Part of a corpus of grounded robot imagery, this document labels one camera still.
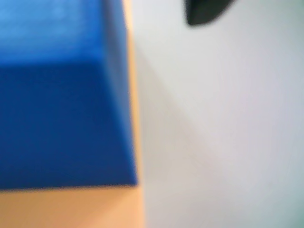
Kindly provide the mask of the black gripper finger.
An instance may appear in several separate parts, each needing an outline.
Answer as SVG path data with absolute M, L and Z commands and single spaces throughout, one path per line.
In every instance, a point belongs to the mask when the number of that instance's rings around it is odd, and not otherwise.
M 234 0 L 185 0 L 186 21 L 190 26 L 207 25 L 218 19 Z

